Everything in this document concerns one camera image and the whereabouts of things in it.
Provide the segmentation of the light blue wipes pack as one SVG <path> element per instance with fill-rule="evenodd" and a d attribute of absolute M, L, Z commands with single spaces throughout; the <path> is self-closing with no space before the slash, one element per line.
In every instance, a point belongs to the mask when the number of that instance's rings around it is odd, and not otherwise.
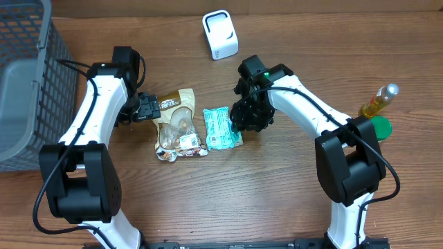
<path fill-rule="evenodd" d="M 228 107 L 216 109 L 204 109 L 204 120 L 206 124 L 206 144 L 208 150 L 230 149 L 235 146 L 228 121 Z"/>

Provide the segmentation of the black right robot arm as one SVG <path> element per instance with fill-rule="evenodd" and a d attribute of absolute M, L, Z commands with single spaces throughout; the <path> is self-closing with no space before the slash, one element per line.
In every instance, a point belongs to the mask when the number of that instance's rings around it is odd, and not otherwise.
<path fill-rule="evenodd" d="M 238 73 L 234 92 L 241 99 L 230 113 L 234 129 L 259 132 L 281 111 L 314 140 L 317 178 L 332 201 L 331 221 L 322 238 L 295 239 L 294 248 L 389 248 L 387 239 L 364 232 L 365 202 L 386 176 L 373 124 L 325 104 L 284 64 L 267 68 L 253 55 Z"/>

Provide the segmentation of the brown snack packet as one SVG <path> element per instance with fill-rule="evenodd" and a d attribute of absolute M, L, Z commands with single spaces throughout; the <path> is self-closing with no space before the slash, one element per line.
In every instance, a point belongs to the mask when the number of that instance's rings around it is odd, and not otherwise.
<path fill-rule="evenodd" d="M 174 162 L 178 157 L 207 156 L 193 124 L 195 95 L 192 89 L 179 89 L 158 98 L 161 117 L 154 119 L 157 128 L 156 155 L 159 160 Z"/>

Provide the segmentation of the yellow bottle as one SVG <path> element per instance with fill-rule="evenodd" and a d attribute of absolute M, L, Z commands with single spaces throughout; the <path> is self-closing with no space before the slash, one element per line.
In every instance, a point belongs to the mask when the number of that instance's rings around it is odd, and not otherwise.
<path fill-rule="evenodd" d="M 361 106 L 359 116 L 365 116 L 369 119 L 375 117 L 394 100 L 398 93 L 399 87 L 397 84 L 391 83 L 381 87 L 369 102 Z"/>

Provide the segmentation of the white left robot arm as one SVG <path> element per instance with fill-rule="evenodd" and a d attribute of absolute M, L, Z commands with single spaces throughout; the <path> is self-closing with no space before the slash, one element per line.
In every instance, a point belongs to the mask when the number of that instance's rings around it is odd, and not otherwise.
<path fill-rule="evenodd" d="M 144 248 L 143 233 L 121 209 L 122 187 L 109 155 L 118 125 L 160 118 L 156 95 L 140 92 L 144 58 L 130 46 L 114 47 L 110 63 L 87 66 L 87 90 L 66 133 L 43 145 L 43 185 L 33 207 L 34 226 L 44 234 L 89 231 L 101 248 Z"/>

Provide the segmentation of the green lid jar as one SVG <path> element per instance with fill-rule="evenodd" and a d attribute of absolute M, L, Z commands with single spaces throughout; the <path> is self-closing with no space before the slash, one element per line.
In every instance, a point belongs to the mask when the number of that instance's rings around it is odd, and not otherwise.
<path fill-rule="evenodd" d="M 377 140 L 379 142 L 389 138 L 392 134 L 392 125 L 389 119 L 383 116 L 375 116 L 370 119 L 373 124 Z"/>

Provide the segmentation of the teal tissue pack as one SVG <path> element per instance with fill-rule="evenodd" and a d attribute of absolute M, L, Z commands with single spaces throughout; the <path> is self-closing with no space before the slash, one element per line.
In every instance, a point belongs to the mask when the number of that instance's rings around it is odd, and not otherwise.
<path fill-rule="evenodd" d="M 243 138 L 242 138 L 242 132 L 241 131 L 232 131 L 231 137 L 233 141 L 233 146 L 238 147 L 243 145 Z"/>

